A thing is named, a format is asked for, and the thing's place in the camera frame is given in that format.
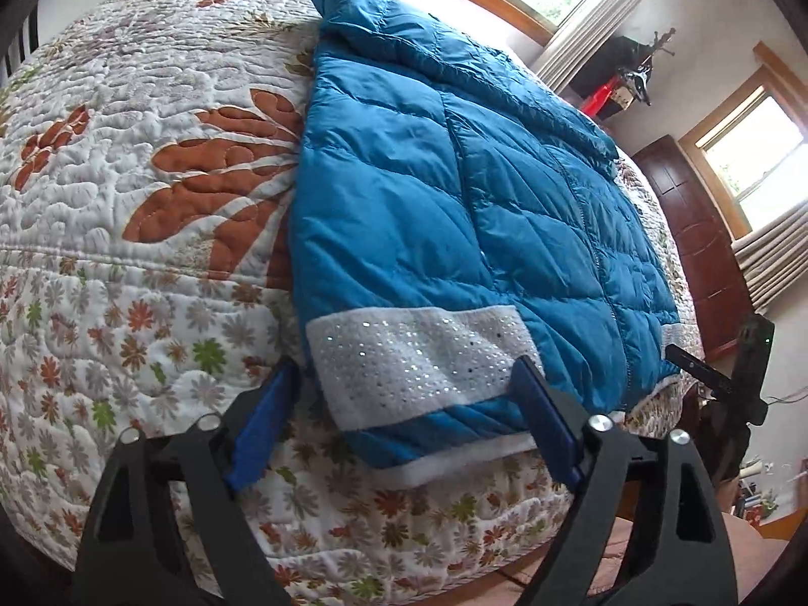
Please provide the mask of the blue quilted down jacket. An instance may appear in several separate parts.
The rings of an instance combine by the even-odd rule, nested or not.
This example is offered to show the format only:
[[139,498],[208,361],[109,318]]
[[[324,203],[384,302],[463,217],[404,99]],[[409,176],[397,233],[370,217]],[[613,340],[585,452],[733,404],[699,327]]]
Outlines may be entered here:
[[521,357],[604,415],[673,382],[681,318],[614,141],[407,4],[312,3],[294,306],[331,417],[378,482],[533,449],[508,394]]

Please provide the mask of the coat rack with clothes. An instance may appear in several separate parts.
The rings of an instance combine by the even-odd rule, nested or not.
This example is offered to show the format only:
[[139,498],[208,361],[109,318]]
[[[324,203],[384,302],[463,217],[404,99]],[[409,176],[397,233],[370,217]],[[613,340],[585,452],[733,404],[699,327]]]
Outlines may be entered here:
[[568,83],[581,99],[578,108],[591,118],[606,121],[634,103],[650,106],[653,58],[660,52],[674,56],[667,46],[675,34],[675,27],[654,33],[649,45],[626,36],[608,38]]

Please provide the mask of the dark wooden headboard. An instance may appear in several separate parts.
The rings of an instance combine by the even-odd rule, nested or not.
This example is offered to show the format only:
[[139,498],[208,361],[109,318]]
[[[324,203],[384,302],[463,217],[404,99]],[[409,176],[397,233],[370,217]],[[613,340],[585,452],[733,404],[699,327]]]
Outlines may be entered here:
[[753,307],[718,208],[673,137],[656,139],[633,160],[658,197],[673,233],[706,358],[718,361],[734,355],[737,336]]

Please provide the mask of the white side window curtain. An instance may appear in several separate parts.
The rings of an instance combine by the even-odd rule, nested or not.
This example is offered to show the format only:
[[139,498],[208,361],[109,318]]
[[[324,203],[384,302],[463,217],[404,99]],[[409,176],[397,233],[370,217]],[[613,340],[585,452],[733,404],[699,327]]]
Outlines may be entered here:
[[808,203],[794,205],[779,218],[731,244],[748,287],[750,302],[764,313],[806,274]]

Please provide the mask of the floral quilted bedspread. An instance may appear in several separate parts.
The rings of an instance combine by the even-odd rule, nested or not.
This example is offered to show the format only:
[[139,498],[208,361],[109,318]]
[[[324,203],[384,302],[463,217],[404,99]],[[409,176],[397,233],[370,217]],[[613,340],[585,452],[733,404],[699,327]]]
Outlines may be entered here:
[[[570,493],[535,445],[393,488],[331,417],[289,243],[319,27],[312,0],[110,0],[4,89],[2,505],[12,539],[60,571],[77,565],[123,431],[182,434],[283,360],[300,392],[237,500],[293,603],[430,598],[562,525]],[[668,345],[700,350],[658,197],[618,150],[681,318]],[[690,384],[673,367],[666,388],[611,415],[667,434]]]

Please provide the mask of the wooden framed side window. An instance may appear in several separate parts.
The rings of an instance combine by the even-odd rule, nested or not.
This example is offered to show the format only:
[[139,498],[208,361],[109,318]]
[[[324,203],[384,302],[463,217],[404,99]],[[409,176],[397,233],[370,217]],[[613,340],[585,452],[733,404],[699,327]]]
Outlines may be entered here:
[[806,199],[806,83],[765,42],[757,69],[680,140],[730,237]]

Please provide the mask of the white pleated curtain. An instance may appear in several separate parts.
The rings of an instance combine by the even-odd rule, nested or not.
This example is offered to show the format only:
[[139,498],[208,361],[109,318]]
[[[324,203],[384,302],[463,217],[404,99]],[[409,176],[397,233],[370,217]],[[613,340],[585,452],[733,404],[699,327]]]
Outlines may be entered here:
[[641,2],[582,0],[554,32],[531,70],[546,88],[562,92]]

